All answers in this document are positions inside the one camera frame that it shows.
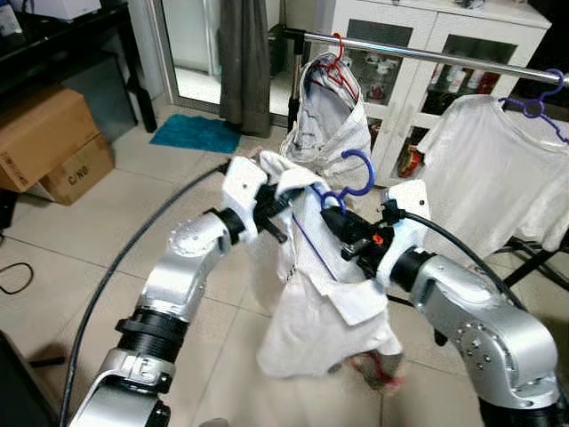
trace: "purple hanger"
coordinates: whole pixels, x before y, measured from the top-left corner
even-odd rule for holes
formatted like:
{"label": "purple hanger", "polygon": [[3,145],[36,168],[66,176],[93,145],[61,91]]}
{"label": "purple hanger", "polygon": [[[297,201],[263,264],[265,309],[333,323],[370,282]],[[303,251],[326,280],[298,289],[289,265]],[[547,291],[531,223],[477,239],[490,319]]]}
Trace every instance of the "purple hanger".
{"label": "purple hanger", "polygon": [[346,151],[342,151],[341,153],[342,158],[346,158],[349,156],[357,156],[364,160],[365,166],[367,167],[367,172],[369,173],[367,183],[365,187],[362,189],[352,189],[351,187],[344,187],[340,194],[336,194],[333,191],[327,191],[324,194],[321,194],[320,191],[316,188],[316,186],[312,185],[312,189],[320,196],[320,203],[322,204],[322,209],[326,208],[326,199],[332,197],[338,202],[340,205],[340,209],[342,214],[346,213],[346,204],[344,203],[344,198],[346,195],[351,194],[352,196],[363,196],[364,194],[369,193],[372,188],[373,184],[375,183],[375,171],[373,170],[372,160],[361,150],[359,149],[347,149]]}
{"label": "purple hanger", "polygon": [[[559,129],[559,126],[557,126],[553,122],[553,120],[551,120],[549,117],[547,117],[545,115],[545,103],[543,102],[543,100],[546,97],[557,95],[558,93],[561,92],[561,90],[563,89],[563,86],[564,86],[564,82],[565,82],[565,74],[563,74],[563,71],[560,71],[560,70],[555,69],[555,68],[548,69],[547,71],[548,71],[548,73],[557,74],[559,76],[559,84],[557,85],[557,88],[555,88],[553,91],[546,91],[546,92],[542,93],[539,98],[537,98],[535,100],[529,100],[526,102],[514,100],[512,98],[501,98],[498,101],[499,102],[504,102],[504,101],[505,102],[511,102],[512,104],[518,105],[518,107],[520,107],[522,109],[524,116],[526,116],[527,118],[541,117],[543,120],[548,122],[551,125],[551,127],[553,127],[555,129],[557,137],[561,141],[569,144],[569,139],[567,139],[563,134],[561,134],[561,129]],[[537,113],[530,113],[529,108],[533,105],[537,105],[539,107],[539,111]]]}

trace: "table leg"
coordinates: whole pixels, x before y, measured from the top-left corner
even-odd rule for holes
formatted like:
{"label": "table leg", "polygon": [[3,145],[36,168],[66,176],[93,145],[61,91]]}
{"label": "table leg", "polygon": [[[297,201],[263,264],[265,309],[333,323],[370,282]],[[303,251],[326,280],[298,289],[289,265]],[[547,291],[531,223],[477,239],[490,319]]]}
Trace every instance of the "table leg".
{"label": "table leg", "polygon": [[126,87],[136,95],[146,131],[148,133],[153,133],[157,128],[156,118],[154,116],[154,110],[152,109],[152,100],[150,99],[150,95],[146,89],[140,86],[140,80],[137,72],[137,67],[140,64],[140,55],[130,19],[128,22],[121,24],[118,27],[118,35],[121,40],[121,45],[123,46],[126,65],[128,66],[128,71],[131,75]]}

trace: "cardboard box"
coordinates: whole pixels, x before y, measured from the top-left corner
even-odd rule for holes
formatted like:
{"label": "cardboard box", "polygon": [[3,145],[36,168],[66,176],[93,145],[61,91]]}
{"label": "cardboard box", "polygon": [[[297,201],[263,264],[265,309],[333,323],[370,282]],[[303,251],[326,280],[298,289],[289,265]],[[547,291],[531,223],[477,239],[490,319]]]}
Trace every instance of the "cardboard box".
{"label": "cardboard box", "polygon": [[108,144],[97,135],[65,160],[28,193],[62,205],[71,205],[115,167]]}
{"label": "cardboard box", "polygon": [[25,191],[99,133],[81,94],[50,86],[0,112],[0,188]]}

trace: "white appliance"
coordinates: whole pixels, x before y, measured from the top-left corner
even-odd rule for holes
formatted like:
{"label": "white appliance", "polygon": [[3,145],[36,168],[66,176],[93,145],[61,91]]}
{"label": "white appliance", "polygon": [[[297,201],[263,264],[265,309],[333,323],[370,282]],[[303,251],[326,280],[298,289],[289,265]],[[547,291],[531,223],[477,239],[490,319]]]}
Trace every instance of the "white appliance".
{"label": "white appliance", "polygon": [[35,15],[52,16],[60,20],[74,20],[76,17],[100,9],[100,0],[35,0],[28,3],[28,12]]}

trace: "black cable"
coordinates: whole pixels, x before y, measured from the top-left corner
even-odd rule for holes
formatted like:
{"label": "black cable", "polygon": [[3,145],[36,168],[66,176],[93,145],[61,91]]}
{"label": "black cable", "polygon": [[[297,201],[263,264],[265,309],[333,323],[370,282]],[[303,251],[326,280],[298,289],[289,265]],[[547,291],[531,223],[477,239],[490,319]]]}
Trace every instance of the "black cable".
{"label": "black cable", "polygon": [[105,276],[100,280],[95,292],[87,308],[85,309],[84,315],[81,318],[81,323],[79,324],[79,328],[77,329],[75,340],[73,341],[73,347],[71,349],[71,354],[69,356],[69,366],[68,372],[65,379],[65,389],[63,391],[63,400],[61,402],[60,408],[60,417],[58,421],[58,425],[60,427],[65,427],[68,412],[69,412],[69,403],[71,401],[71,392],[73,391],[73,380],[75,379],[76,369],[77,369],[77,361],[79,359],[79,350],[81,348],[81,341],[83,340],[83,336],[85,333],[85,329],[87,328],[87,324],[89,323],[89,319],[97,305],[97,302],[100,299],[107,283],[112,278],[113,274],[115,273],[116,268],[124,259],[124,257],[130,252],[132,247],[139,241],[139,239],[144,235],[144,233],[160,218],[164,212],[166,212],[180,197],[186,194],[187,191],[194,188],[198,183],[203,181],[205,178],[213,175],[214,173],[221,172],[225,173],[227,171],[228,163],[223,165],[218,165],[211,169],[210,171],[201,174],[197,178],[195,178],[192,182],[186,184],[184,187],[179,189],[176,193],[174,193],[168,200],[166,200],[141,226],[140,228],[132,235],[128,242],[123,246],[123,249],[118,253],[115,260],[110,264],[105,273]]}
{"label": "black cable", "polygon": [[[4,234],[2,234],[2,232],[0,232],[0,246],[2,246],[4,244],[5,239],[6,239],[6,237],[4,236]],[[3,292],[6,295],[16,295],[16,294],[19,294],[24,289],[26,289],[32,283],[32,280],[34,280],[34,269],[27,262],[15,262],[14,264],[7,265],[7,266],[0,269],[0,274],[6,272],[8,270],[12,270],[14,268],[20,267],[20,266],[25,267],[26,269],[28,269],[28,272],[29,272],[29,278],[26,281],[26,283],[24,284],[24,286],[20,286],[15,291],[10,291],[10,290],[6,289],[5,287],[0,286],[0,292]]]}
{"label": "black cable", "polygon": [[512,301],[512,303],[520,310],[527,311],[524,304],[519,300],[519,298],[517,298],[517,296],[511,291],[511,289],[509,289],[509,287],[504,285],[504,282],[502,282],[501,279],[498,277],[498,275],[490,267],[488,267],[488,264],[482,261],[482,259],[478,255],[476,255],[472,249],[466,246],[460,239],[454,236],[450,231],[445,230],[444,228],[434,223],[433,221],[430,221],[427,218],[423,218],[420,215],[416,215],[415,213],[403,211],[403,215],[405,216],[405,218],[408,218],[415,222],[419,222],[424,226],[429,227],[430,229],[436,231],[438,234],[440,234],[448,241],[450,241],[453,245],[461,249],[462,252],[464,252],[472,261],[474,261],[474,263],[486,274],[486,276],[488,276],[488,278],[492,280],[492,282],[496,285],[496,287],[500,292],[505,294]]}

